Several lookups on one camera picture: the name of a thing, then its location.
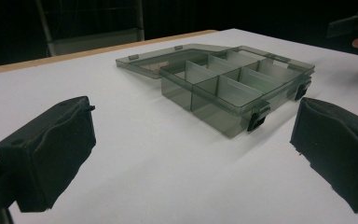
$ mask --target white table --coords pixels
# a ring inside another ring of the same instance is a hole
[[[228,139],[115,59],[190,43],[249,46],[315,64],[306,97],[358,115],[358,56],[231,29],[0,73],[0,141],[88,95],[97,145],[51,210],[15,223],[358,223],[289,143],[299,102]]]

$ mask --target table edge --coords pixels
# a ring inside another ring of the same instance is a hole
[[[108,48],[91,49],[91,50],[81,51],[81,52],[77,52],[77,53],[65,54],[65,55],[49,57],[49,58],[36,59],[36,60],[31,60],[31,61],[26,61],[26,62],[21,62],[21,63],[4,64],[4,65],[0,65],[0,73],[17,70],[17,69],[22,69],[22,68],[27,68],[27,67],[32,67],[32,66],[38,66],[38,65],[47,64],[47,63],[57,63],[57,62],[65,61],[65,60],[86,57],[86,56],[90,56],[90,55],[105,53],[105,52],[119,50],[119,49],[133,48],[133,47],[138,47],[138,46],[142,46],[142,45],[154,44],[154,43],[170,41],[170,40],[175,40],[175,39],[181,39],[181,38],[187,38],[187,37],[196,36],[196,35],[207,35],[207,34],[211,34],[211,33],[215,33],[215,32],[218,32],[218,31],[216,31],[216,30],[197,31],[197,32],[187,33],[187,34],[182,34],[182,35],[171,35],[171,36],[166,36],[166,37],[161,37],[161,38],[156,38],[156,39],[134,42],[134,43],[130,43],[130,44],[117,45],[117,46],[112,46],[112,47],[108,47]]]

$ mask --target dark background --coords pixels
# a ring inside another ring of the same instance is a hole
[[[131,0],[43,0],[55,38],[98,34],[132,27],[135,11],[81,11],[129,6]],[[61,14],[60,9],[72,12]],[[326,38],[327,26],[353,16],[358,2],[144,0],[145,39],[201,30],[237,28],[307,45],[358,54],[350,35]],[[34,0],[0,0],[0,65],[48,57]]]

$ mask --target black wall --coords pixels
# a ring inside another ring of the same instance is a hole
[[[65,6],[88,7],[86,0],[61,0]],[[106,5],[114,0],[92,0],[92,6]],[[60,0],[48,0],[57,7]],[[144,0],[145,38],[153,39],[195,31],[230,28],[273,36],[322,48],[358,54],[351,41],[358,32],[326,38],[330,21],[347,18],[358,11],[358,2],[328,4],[326,1],[248,2],[201,0]],[[72,22],[63,23],[58,35],[108,31],[117,27],[105,20],[106,15],[84,18],[76,14]],[[47,57],[45,35],[34,0],[0,0],[0,64],[17,63]]]

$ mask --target transparent plastic box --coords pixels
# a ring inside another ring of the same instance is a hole
[[[229,138],[300,99],[314,72],[312,64],[246,46],[187,45],[132,56],[132,63],[130,57],[117,59],[117,66],[159,76],[165,97]]]

